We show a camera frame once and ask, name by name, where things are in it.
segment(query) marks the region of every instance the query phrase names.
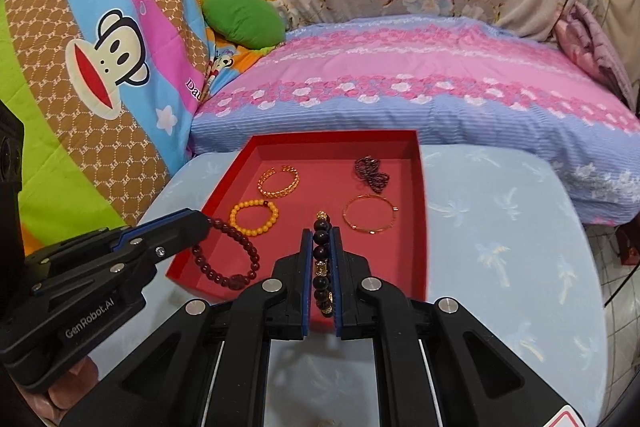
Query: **red warning sticker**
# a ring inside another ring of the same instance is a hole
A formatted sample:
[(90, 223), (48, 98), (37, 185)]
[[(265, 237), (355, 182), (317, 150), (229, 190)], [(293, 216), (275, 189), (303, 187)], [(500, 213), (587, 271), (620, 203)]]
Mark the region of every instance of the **red warning sticker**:
[(549, 420), (545, 427), (584, 427), (580, 417), (570, 405), (565, 405)]

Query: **hand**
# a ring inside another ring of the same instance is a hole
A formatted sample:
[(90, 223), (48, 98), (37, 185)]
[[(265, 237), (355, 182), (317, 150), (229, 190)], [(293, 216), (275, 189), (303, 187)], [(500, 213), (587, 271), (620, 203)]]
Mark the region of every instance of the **hand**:
[(89, 357), (84, 357), (49, 387), (48, 397), (43, 394), (28, 393), (20, 385), (16, 384), (16, 386), (38, 416), (51, 420), (57, 425), (66, 411), (91, 391), (96, 383), (98, 383), (98, 367)]

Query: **orange bead bracelet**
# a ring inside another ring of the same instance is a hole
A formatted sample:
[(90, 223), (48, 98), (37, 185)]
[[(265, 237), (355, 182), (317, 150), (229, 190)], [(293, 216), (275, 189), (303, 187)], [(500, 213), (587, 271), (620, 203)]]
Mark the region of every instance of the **orange bead bracelet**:
[[(271, 211), (270, 219), (261, 227), (258, 227), (257, 229), (253, 229), (253, 230), (244, 229), (240, 227), (238, 225), (238, 222), (236, 221), (236, 216), (238, 215), (238, 212), (243, 208), (249, 208), (250, 206), (266, 206)], [(278, 220), (278, 214), (279, 214), (278, 209), (276, 208), (275, 204), (271, 203), (271, 201), (267, 201), (267, 200), (243, 201), (242, 203), (236, 204), (236, 206), (234, 206), (231, 209), (231, 213), (229, 213), (229, 224), (232, 227), (234, 227), (236, 230), (238, 230), (238, 232), (243, 233), (247, 237), (255, 237), (256, 235), (269, 232), (269, 229), (276, 224), (276, 221)]]

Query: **light blue tablecloth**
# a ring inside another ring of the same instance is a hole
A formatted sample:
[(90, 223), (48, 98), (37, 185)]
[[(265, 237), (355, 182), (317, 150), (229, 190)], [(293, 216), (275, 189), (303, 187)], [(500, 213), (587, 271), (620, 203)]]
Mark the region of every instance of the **light blue tablecloth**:
[[(606, 385), (598, 276), (564, 188), (542, 160), (507, 149), (422, 146), (428, 204), (428, 301), (458, 299), (582, 415), (597, 424)], [(201, 208), (237, 153), (184, 166), (143, 221)], [(191, 296), (161, 274), (146, 308), (92, 353), (110, 371)], [(265, 426), (375, 427), (370, 341), (330, 335), (271, 348)]]

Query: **dark red bead bracelet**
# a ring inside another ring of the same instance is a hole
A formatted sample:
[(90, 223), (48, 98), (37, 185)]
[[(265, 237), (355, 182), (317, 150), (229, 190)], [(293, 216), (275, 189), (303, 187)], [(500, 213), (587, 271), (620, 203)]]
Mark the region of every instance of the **dark red bead bracelet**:
[(229, 224), (222, 221), (222, 219), (211, 219), (211, 226), (220, 230), (222, 233), (226, 233), (231, 239), (240, 243), (244, 248), (244, 251), (249, 256), (251, 260), (251, 270), (247, 272), (246, 275), (240, 275), (239, 273), (232, 275), (231, 277), (224, 277), (222, 273), (216, 272), (202, 254), (202, 248), (200, 245), (196, 245), (191, 248), (191, 253), (193, 253), (194, 261), (196, 265), (200, 268), (200, 271), (207, 276), (207, 279), (213, 281), (216, 284), (220, 284), (222, 287), (228, 287), (230, 290), (242, 290), (245, 286), (247, 286), (253, 279), (257, 277), (257, 271), (260, 269), (260, 256), (258, 255), (258, 251), (252, 245), (251, 241), (242, 233), (238, 232), (235, 228), (230, 226)]

